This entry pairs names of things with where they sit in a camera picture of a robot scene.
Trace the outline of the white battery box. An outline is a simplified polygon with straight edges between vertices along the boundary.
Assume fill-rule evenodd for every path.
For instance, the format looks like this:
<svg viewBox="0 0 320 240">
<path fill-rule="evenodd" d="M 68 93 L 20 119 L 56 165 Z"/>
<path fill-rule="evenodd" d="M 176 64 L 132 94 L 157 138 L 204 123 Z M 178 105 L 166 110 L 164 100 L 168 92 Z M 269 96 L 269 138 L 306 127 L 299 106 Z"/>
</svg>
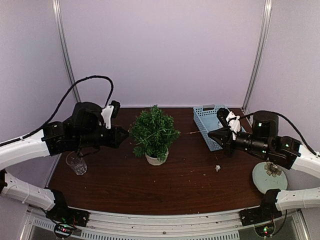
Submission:
<svg viewBox="0 0 320 240">
<path fill-rule="evenodd" d="M 216 166 L 215 166 L 215 171 L 216 171 L 216 172 L 219 172 L 220 170 L 221 170 L 221 166 L 220 166 L 220 165 L 216 165 Z"/>
</svg>

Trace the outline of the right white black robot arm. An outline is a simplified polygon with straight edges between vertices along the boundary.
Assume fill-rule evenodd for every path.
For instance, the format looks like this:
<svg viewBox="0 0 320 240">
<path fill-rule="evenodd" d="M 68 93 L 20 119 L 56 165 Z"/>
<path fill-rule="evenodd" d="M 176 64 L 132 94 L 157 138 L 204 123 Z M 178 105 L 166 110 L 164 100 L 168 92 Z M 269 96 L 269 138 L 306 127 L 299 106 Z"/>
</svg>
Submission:
<svg viewBox="0 0 320 240">
<path fill-rule="evenodd" d="M 250 114 L 253 118 L 251 132 L 243 132 L 241 116 L 221 108 L 217 117 L 222 128 L 208 132 L 208 137 L 219 144 L 225 155 L 231 157 L 235 150 L 241 150 L 260 160 L 271 162 L 287 170 L 320 177 L 320 154 L 306 142 L 301 132 L 300 139 L 279 136 L 279 118 L 284 115 L 268 110 Z M 256 210 L 259 220 L 266 221 L 274 213 L 291 209 L 317 208 L 320 205 L 318 187 L 302 190 L 270 189 L 264 194 Z"/>
</svg>

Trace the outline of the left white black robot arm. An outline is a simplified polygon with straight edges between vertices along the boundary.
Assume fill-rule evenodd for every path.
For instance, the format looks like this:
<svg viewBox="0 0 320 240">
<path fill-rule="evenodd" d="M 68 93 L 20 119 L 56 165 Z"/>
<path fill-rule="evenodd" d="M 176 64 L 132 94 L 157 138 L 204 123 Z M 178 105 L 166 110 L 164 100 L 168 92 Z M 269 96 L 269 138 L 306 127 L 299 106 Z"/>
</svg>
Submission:
<svg viewBox="0 0 320 240">
<path fill-rule="evenodd" d="M 22 181 L 6 168 L 40 157 L 56 156 L 64 152 L 81 155 L 83 148 L 116 149 L 129 136 L 120 126 L 112 125 L 120 103 L 100 107 L 92 102 L 80 102 L 72 115 L 64 121 L 50 121 L 28 136 L 0 144 L 0 194 L 52 212 L 61 222 L 72 218 L 64 195 L 58 190 L 39 188 Z"/>
</svg>

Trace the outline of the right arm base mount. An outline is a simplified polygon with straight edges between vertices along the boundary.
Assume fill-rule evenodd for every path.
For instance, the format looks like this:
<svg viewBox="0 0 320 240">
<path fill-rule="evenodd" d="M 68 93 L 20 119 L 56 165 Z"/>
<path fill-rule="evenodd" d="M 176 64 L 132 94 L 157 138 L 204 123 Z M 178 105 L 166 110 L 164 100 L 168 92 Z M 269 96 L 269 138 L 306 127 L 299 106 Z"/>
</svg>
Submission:
<svg viewBox="0 0 320 240">
<path fill-rule="evenodd" d="M 275 219 L 282 216 L 282 212 L 267 207 L 246 208 L 239 212 L 243 227 L 253 225 L 255 233 L 261 238 L 271 238 L 276 233 Z"/>
</svg>

